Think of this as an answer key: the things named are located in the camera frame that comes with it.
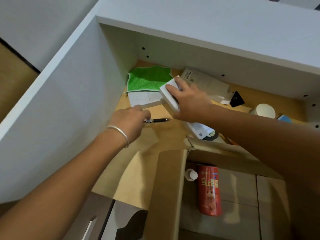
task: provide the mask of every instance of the white paper cup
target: white paper cup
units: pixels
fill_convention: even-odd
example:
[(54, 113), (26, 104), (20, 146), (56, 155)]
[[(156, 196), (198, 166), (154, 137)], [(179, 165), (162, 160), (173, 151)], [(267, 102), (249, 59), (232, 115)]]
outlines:
[(276, 117), (275, 110), (268, 104), (259, 104), (254, 109), (250, 110), (250, 113), (272, 119)]

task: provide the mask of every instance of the green microfiber towel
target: green microfiber towel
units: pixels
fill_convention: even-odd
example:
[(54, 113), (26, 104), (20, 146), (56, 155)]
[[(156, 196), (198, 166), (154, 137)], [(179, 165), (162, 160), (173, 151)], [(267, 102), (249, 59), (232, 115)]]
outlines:
[(170, 67), (135, 67), (129, 72), (126, 92), (159, 91), (172, 78)]

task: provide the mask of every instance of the red cylindrical container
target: red cylindrical container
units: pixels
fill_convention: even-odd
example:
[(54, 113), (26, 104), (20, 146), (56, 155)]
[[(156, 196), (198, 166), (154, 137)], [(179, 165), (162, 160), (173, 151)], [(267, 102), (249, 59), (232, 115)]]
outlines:
[(217, 167), (198, 165), (198, 207), (202, 214), (208, 216), (222, 214), (218, 181)]

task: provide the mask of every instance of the silver bracelet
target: silver bracelet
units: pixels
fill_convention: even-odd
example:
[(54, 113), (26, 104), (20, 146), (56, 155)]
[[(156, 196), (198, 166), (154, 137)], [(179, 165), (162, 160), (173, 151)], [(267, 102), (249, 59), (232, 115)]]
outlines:
[(130, 142), (129, 142), (129, 139), (128, 139), (127, 135), (122, 131), (122, 129), (119, 129), (118, 127), (113, 126), (113, 125), (108, 125), (106, 127), (106, 129), (108, 129), (108, 128), (112, 128), (112, 129), (115, 129), (118, 132), (120, 132), (125, 137), (125, 139), (127, 140), (128, 145), (126, 145), (125, 148), (128, 148), (128, 146), (130, 145)]

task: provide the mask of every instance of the black pen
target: black pen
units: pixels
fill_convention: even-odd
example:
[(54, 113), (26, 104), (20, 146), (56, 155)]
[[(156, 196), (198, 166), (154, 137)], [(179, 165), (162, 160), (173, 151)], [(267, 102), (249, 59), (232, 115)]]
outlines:
[(145, 123), (158, 123), (158, 122), (166, 122), (169, 121), (170, 119), (162, 118), (162, 119), (153, 119), (153, 120), (146, 120), (144, 121)]

